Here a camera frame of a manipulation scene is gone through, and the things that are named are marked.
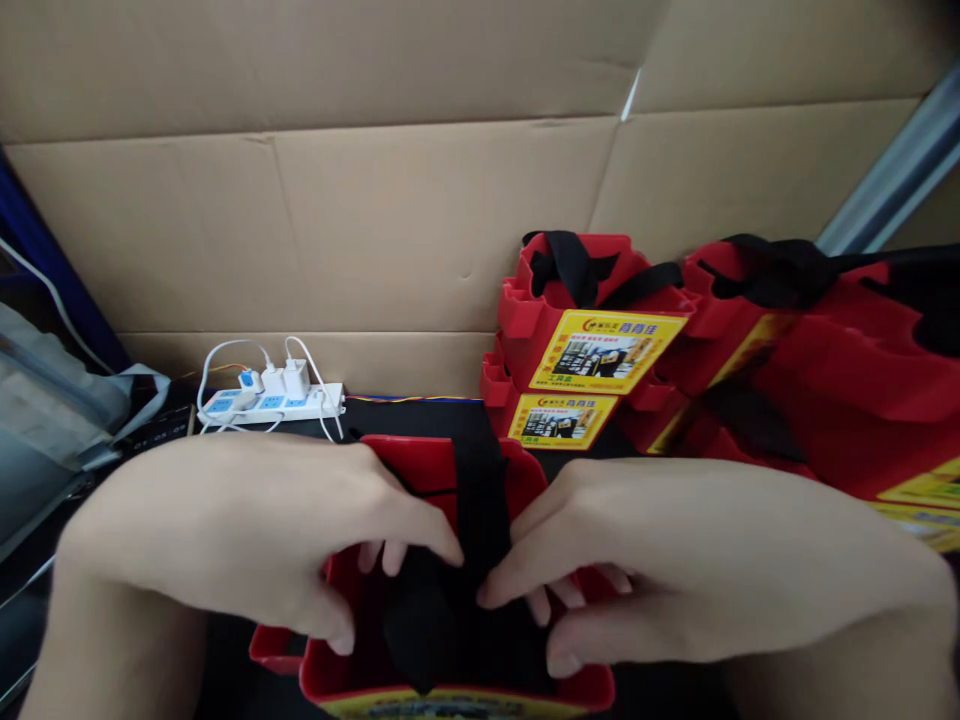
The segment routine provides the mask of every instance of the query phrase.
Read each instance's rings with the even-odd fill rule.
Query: cardboard flap
[[[916,100],[629,118],[590,223],[651,262],[741,232],[815,239]]]
[[[665,5],[5,2],[0,140],[619,114]]]
[[[632,112],[922,95],[955,58],[955,6],[949,0],[672,0]]]

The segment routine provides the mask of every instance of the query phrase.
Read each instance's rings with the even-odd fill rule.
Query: wire
[[[220,372],[221,370],[229,370],[230,368],[237,368],[238,370],[249,370],[246,365],[241,365],[240,363],[230,363],[229,365],[220,365],[219,367],[210,368],[210,372]],[[188,372],[186,375],[181,375],[177,380],[186,380],[188,377],[196,375],[197,373],[202,372],[202,370],[193,370]]]
[[[270,355],[267,354],[267,351],[266,351],[266,349],[263,347],[263,345],[261,345],[261,344],[258,343],[258,342],[255,342],[255,341],[253,341],[253,340],[247,340],[247,339],[245,339],[245,338],[244,338],[244,339],[241,339],[241,340],[227,340],[226,342],[220,343],[220,344],[217,345],[213,350],[211,350],[211,351],[207,354],[207,359],[203,361],[203,375],[202,375],[201,378],[200,378],[200,387],[197,388],[197,416],[198,416],[201,420],[203,420],[204,423],[206,423],[206,424],[203,426],[203,429],[200,431],[200,434],[201,434],[201,435],[203,435],[203,433],[206,432],[206,429],[207,429],[212,423],[217,422],[217,419],[216,419],[216,418],[210,417],[209,415],[207,415],[207,414],[203,411],[203,391],[204,391],[204,390],[206,389],[206,387],[207,387],[207,375],[210,374],[210,361],[213,360],[213,356],[216,355],[217,352],[218,352],[221,348],[225,348],[225,347],[227,347],[227,345],[239,345],[239,344],[241,344],[241,343],[250,343],[251,345],[256,345],[258,348],[260,348],[260,352],[263,353],[263,359],[264,359],[264,361],[266,362],[267,367],[268,367],[268,368],[274,367],[273,361],[270,360]]]
[[[97,363],[97,365],[99,365],[104,370],[106,370],[108,375],[114,375],[115,373],[113,368],[111,368],[103,360],[101,360],[99,356],[87,346],[87,344],[83,341],[83,338],[80,337],[80,333],[77,332],[77,329],[73,326],[73,323],[70,321],[70,316],[67,314],[67,308],[64,307],[63,300],[60,298],[60,292],[57,290],[57,286],[53,284],[50,278],[48,278],[42,272],[37,270],[37,268],[31,265],[30,262],[27,261],[25,257],[23,257],[23,255],[21,255],[12,247],[10,247],[10,244],[7,243],[7,241],[4,240],[2,237],[0,237],[0,246],[2,246],[3,249],[6,250],[7,253],[9,253],[14,260],[16,260],[18,263],[23,265],[23,267],[25,267],[27,270],[33,273],[36,276],[37,280],[39,280],[40,282],[42,282],[44,285],[47,286],[47,290],[50,292],[50,296],[53,298],[53,304],[57,306],[57,312],[60,313],[60,318],[63,320],[63,324],[66,325],[67,331],[73,336],[73,339],[77,341],[77,345],[80,346],[80,349],[83,350],[87,355],[89,355],[90,359],[93,360],[95,363]]]
[[[323,393],[323,399],[320,401],[320,417],[317,419],[320,421],[320,427],[323,428],[323,434],[327,436],[327,440],[330,442],[335,442],[330,433],[327,430],[327,424],[323,421],[323,408],[327,406],[327,403],[330,401],[330,396],[327,395],[327,386],[323,384],[323,378],[320,377],[320,371],[317,369],[317,364],[313,361],[313,355],[310,354],[310,351],[307,350],[307,346],[304,344],[303,340],[296,337],[295,335],[290,335],[286,340],[283,341],[283,346],[287,350],[287,357],[293,359],[293,355],[290,354],[290,341],[295,340],[300,343],[300,347],[303,348],[304,354],[307,356],[307,360],[310,361],[310,367],[313,368],[313,374],[317,376],[317,382],[320,384],[320,392]],[[340,408],[334,408],[333,420],[337,424],[337,431],[340,433],[340,439],[343,440],[343,427],[340,425]]]
[[[401,402],[462,402],[482,403],[483,398],[468,398],[460,395],[415,395],[412,397],[392,397],[390,395],[347,395],[348,400],[362,400],[363,402],[393,404]]]

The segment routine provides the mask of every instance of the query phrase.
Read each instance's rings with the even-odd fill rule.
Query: wrist
[[[948,720],[960,704],[953,674],[956,603],[892,611],[802,648],[731,660],[744,720]]]

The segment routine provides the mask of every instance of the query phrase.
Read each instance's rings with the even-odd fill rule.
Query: power strip
[[[283,417],[288,420],[316,420],[318,417],[332,418],[343,415],[347,408],[343,402],[342,383],[324,383],[327,388],[325,405],[321,405],[323,395],[319,385],[311,385],[305,400],[291,400],[286,395],[257,394],[257,401],[246,410],[237,410],[233,400],[243,390],[220,390],[206,405],[203,411],[211,418],[210,425],[253,425],[255,423],[275,423]]]

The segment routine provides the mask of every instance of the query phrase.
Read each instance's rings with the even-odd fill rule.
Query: cardboard box
[[[0,140],[135,360],[306,334],[354,392],[472,395],[525,232],[815,237],[948,4],[10,2]]]

